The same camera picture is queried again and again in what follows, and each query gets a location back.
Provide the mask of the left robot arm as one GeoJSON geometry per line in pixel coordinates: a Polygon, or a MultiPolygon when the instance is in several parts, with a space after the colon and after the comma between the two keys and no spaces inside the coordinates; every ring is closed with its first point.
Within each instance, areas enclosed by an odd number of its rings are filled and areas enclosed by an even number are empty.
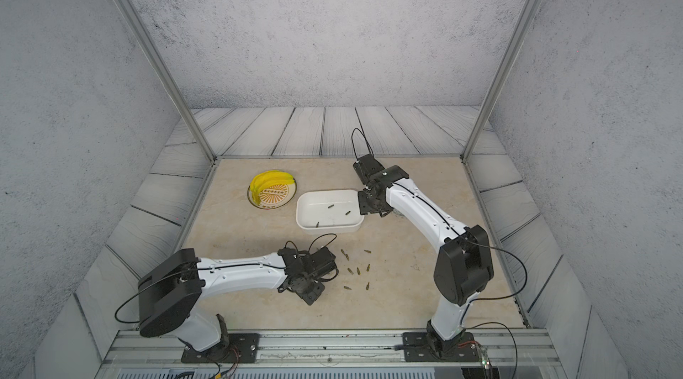
{"type": "Polygon", "coordinates": [[[283,247],[266,256],[215,260],[181,249],[143,276],[138,284],[139,332],[146,338],[174,336],[190,350],[208,353],[229,345],[222,316],[203,313],[197,304],[232,292],[275,289],[313,305],[325,283],[339,274],[327,247],[310,253],[283,247]]]}

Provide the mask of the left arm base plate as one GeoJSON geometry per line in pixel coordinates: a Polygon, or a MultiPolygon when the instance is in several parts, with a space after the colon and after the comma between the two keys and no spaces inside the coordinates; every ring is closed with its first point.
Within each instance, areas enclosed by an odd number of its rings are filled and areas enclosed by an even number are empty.
{"type": "Polygon", "coordinates": [[[256,363],[261,335],[257,333],[230,333],[217,345],[198,352],[185,345],[181,356],[183,364],[254,364],[256,363]]]}

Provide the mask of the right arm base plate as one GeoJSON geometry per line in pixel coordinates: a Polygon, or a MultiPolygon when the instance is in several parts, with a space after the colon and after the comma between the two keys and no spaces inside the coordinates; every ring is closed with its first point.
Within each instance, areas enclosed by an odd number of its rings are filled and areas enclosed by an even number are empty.
{"type": "Polygon", "coordinates": [[[406,362],[452,362],[477,363],[481,361],[480,350],[473,334],[462,332],[444,341],[431,332],[406,332],[402,335],[400,349],[406,362]]]}

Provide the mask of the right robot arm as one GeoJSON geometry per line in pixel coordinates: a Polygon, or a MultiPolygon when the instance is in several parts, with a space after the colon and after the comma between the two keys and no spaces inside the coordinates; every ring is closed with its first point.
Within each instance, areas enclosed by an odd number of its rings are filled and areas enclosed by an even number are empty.
{"type": "Polygon", "coordinates": [[[353,168],[364,185],[358,192],[361,215],[384,217],[398,211],[437,253],[433,279],[440,299],[426,333],[430,350],[443,357],[464,341],[467,312],[494,278],[487,232],[479,225],[466,226],[433,204],[397,165],[385,167],[366,154],[353,168]]]}

